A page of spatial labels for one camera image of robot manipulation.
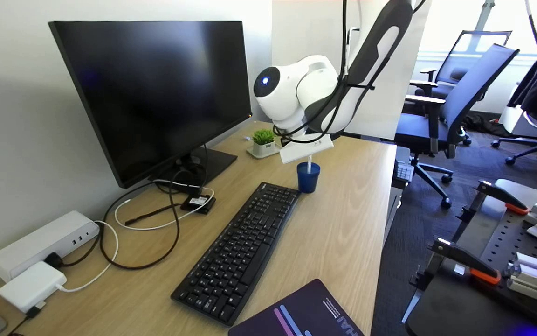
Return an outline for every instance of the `power plug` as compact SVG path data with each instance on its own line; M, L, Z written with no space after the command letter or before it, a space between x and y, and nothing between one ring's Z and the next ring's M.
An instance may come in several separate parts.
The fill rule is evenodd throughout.
M209 197L211 196L206 196L206 194L191 196L187 201L183 201L181 209L207 214L213 209L213 205L215 205L215 197L211 197L211 199Z
M23 274L10 280L0 287L0 294L27 313L30 308L42 308L45 298L51 296L58 285L68 281L66 274L53 268L51 265L38 261L28 266Z

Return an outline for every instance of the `computer monitor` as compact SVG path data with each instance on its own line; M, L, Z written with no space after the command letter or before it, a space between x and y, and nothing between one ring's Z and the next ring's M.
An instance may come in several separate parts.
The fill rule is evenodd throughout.
M49 26L120 186L204 184L235 160L206 143L252 115L243 22Z

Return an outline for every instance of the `white wall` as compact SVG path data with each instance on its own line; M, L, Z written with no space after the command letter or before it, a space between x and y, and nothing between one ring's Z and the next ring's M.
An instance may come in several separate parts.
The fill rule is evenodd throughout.
M388 0L349 0L349 28L370 28ZM293 63L310 54L325 54L340 69L342 0L275 0L273 57L275 63ZM413 24L388 67L377 78L375 91L362 100L349 132L373 138L394 138L403 110L407 82L418 56L429 3L414 14Z
M271 63L271 11L271 0L0 0L0 248L71 209L99 218L122 194L49 20L241 18L256 74Z

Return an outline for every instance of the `white adapter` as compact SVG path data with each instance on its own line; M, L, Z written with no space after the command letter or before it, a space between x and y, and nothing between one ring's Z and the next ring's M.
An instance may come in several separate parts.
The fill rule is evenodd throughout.
M10 281L28 266L56 252L66 257L99 235L99 225L79 210L49 222L0 250L0 278Z
M38 261L23 274L0 287L0 294L27 313L30 308L42 308L45 298L51 296L58 285L64 285L68 278L64 272L51 265Z

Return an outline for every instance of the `small potted plant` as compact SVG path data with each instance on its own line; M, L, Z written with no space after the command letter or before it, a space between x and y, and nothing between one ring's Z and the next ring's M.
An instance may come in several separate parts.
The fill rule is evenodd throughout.
M258 158L278 153L273 128L258 128L252 136L252 154Z

